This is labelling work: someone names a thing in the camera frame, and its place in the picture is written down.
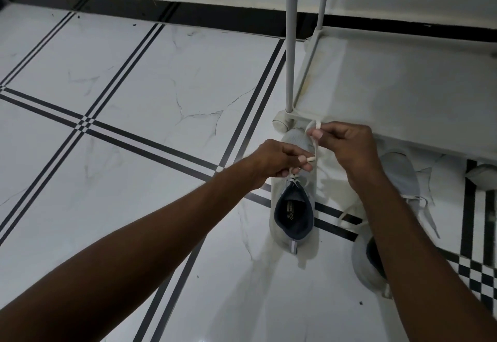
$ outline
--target hand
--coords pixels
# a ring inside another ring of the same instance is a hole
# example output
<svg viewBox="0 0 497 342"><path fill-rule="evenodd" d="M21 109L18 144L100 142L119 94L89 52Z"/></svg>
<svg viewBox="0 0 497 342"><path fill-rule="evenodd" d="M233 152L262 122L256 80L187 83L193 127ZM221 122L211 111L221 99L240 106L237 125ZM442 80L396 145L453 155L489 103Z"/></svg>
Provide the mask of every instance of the hand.
<svg viewBox="0 0 497 342"><path fill-rule="evenodd" d="M255 174L254 188L260 188L268 177L288 176L290 168L293 168L293 174L297 174L300 169L311 171L312 165L307 163L307 158L312 156L314 155L294 144L266 140L246 158Z"/></svg>
<svg viewBox="0 0 497 342"><path fill-rule="evenodd" d="M370 178L371 175L384 175L369 126L330 122L321 125L319 130L309 129L307 134L316 139L321 147L335 153L355 191L358 180Z"/></svg>

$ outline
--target white shelf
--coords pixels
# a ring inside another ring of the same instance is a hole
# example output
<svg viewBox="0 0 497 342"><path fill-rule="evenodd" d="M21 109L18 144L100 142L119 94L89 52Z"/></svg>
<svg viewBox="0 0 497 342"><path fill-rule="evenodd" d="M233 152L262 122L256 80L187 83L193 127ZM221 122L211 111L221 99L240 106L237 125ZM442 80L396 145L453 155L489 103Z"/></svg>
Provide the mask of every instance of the white shelf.
<svg viewBox="0 0 497 342"><path fill-rule="evenodd" d="M497 162L497 44L324 27L306 51L295 116Z"/></svg>

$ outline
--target right hand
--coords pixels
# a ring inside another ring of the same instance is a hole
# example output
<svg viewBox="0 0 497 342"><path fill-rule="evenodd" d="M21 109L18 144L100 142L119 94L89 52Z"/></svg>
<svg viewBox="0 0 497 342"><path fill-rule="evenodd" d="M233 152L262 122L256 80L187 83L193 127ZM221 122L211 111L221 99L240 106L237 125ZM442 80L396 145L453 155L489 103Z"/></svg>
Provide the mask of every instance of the right hand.
<svg viewBox="0 0 497 342"><path fill-rule="evenodd" d="M321 125L318 130L309 129L307 134L316 139L321 147L335 153L355 191L361 179L384 175L369 126L330 122Z"/></svg>

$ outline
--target tiled floor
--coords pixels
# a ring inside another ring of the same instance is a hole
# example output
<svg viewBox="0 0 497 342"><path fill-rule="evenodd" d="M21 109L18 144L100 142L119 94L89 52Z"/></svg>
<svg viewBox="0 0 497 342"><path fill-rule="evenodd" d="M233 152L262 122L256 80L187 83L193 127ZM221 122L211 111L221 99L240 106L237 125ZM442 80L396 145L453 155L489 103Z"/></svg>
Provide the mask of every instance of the tiled floor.
<svg viewBox="0 0 497 342"><path fill-rule="evenodd" d="M92 1L71 3L84 11ZM168 20L173 4L153 13ZM86 12L4 8L0 307L82 248L199 186L265 139L279 139L271 121L284 106L283 43ZM297 66L303 57L298 43ZM379 142L380 150L389 145ZM465 182L473 162L403 148L441 238L428 233L495 313L495 194ZM355 234L336 219L356 195L326 150L318 179L319 219L297 257L270 237L264 186L106 340L406 340L393 302L353 273Z"/></svg>

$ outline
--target person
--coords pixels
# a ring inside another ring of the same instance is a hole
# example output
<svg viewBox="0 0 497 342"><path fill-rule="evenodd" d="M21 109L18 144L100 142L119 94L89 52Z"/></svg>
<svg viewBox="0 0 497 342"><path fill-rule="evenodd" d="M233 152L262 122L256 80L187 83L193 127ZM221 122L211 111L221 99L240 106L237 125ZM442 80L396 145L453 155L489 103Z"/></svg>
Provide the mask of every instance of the person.
<svg viewBox="0 0 497 342"><path fill-rule="evenodd" d="M308 132L332 150L359 195L411 341L496 341L497 322L459 279L382 170L371 129ZM0 310L1 341L99 341L270 176L311 170L301 148L267 140L209 182L105 236Z"/></svg>

